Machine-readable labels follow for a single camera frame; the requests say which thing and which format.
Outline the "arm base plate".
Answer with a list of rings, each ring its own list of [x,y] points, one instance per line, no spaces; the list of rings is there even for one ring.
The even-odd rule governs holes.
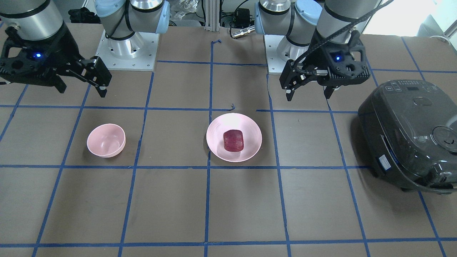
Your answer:
[[[96,56],[110,71],[154,71],[160,34],[135,32],[128,39],[109,39],[103,32]]]
[[[265,35],[265,53],[270,75],[280,75],[287,60],[295,60],[309,48],[289,42],[283,35]]]

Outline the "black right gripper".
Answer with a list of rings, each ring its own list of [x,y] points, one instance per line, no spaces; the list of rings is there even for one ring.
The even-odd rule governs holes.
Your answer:
[[[67,24],[62,23],[53,36],[31,41],[20,38],[8,26],[1,53],[1,78],[20,84],[55,87],[61,94],[67,85],[61,76],[73,76],[95,87],[104,98],[112,75],[99,56],[83,60]]]

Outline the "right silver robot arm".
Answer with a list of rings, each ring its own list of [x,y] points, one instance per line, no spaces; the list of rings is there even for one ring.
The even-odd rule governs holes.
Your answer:
[[[97,0],[108,49],[119,59],[132,60],[145,51],[141,33],[165,34],[170,3],[166,0]],[[85,59],[52,0],[2,0],[5,40],[1,78],[6,83],[54,87],[64,93],[62,76],[75,77],[105,97],[112,75],[99,56]]]

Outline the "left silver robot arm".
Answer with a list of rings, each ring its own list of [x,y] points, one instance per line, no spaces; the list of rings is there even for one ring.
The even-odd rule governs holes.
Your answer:
[[[256,3],[258,34],[282,35],[291,46],[280,76],[291,101],[295,91],[312,81],[330,98],[341,86],[359,85],[371,76],[361,32],[383,5],[380,0],[260,0]]]

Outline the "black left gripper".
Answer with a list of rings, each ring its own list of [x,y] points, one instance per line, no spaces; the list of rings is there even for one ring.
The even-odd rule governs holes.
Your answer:
[[[307,57],[307,70],[304,74],[294,68],[293,60],[287,60],[279,78],[281,88],[286,92],[287,101],[301,86],[317,80],[325,86],[324,96],[328,100],[340,86],[359,85],[371,76],[367,67],[365,47],[360,40],[360,32],[351,32],[348,43],[326,42]]]

